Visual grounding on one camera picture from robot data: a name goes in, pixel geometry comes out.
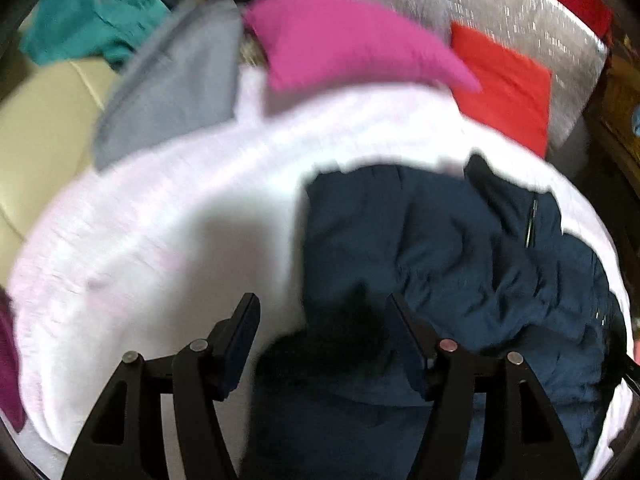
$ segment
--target beige leather sofa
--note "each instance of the beige leather sofa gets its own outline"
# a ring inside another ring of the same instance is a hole
[[[117,80],[102,59],[37,67],[0,59],[0,285],[53,197],[91,163],[93,127]]]

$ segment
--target screw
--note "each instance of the screw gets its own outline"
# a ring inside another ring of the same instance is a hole
[[[189,348],[194,352],[202,352],[209,347],[209,343],[206,339],[196,339],[191,341]]]
[[[124,352],[122,356],[122,362],[126,365],[130,365],[138,360],[140,354],[135,350],[129,350],[128,352]]]
[[[507,354],[507,359],[510,363],[515,364],[516,366],[521,365],[524,362],[524,357],[517,352],[509,352]]]
[[[443,339],[440,341],[440,348],[445,352],[455,352],[458,349],[458,343],[453,341],[453,339]]]

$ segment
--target white blanket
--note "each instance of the white blanket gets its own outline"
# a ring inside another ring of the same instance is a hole
[[[612,243],[591,205],[553,167],[462,118],[449,91],[372,84],[287,103],[269,94],[265,79],[260,69],[243,69],[237,123],[139,152],[100,176],[90,171],[40,220],[9,293],[22,398],[47,442],[71,450],[125,351],[147,359],[172,354],[206,336],[244,292],[255,292],[263,308],[258,337],[241,386],[219,406],[238,462],[255,358],[304,323],[298,227],[304,183],[318,169],[385,161],[462,174],[479,152],[506,179],[551,190],[563,230],[590,245],[604,265],[631,355],[629,302]],[[610,458],[608,443],[630,400],[621,384],[587,478]],[[167,446],[175,447],[170,430]],[[179,465],[172,468],[180,478]]]

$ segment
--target magenta cloth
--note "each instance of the magenta cloth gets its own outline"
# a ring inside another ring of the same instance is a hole
[[[10,300],[0,287],[0,409],[15,431],[24,427],[26,416],[18,390],[18,351],[14,343],[14,320]]]
[[[275,91],[354,80],[480,90],[473,73],[436,35],[367,0],[254,0],[244,22],[267,54]]]

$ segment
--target dark blue jacket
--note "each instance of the dark blue jacket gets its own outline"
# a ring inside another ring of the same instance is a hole
[[[392,292],[473,352],[523,354],[585,471],[617,384],[606,357],[625,333],[602,264],[561,233],[551,193],[502,180],[479,156],[464,180],[372,166],[321,174],[307,192],[308,328],[260,359],[242,478],[407,476],[430,405],[389,342]],[[475,478],[483,402],[476,395],[465,479]]]

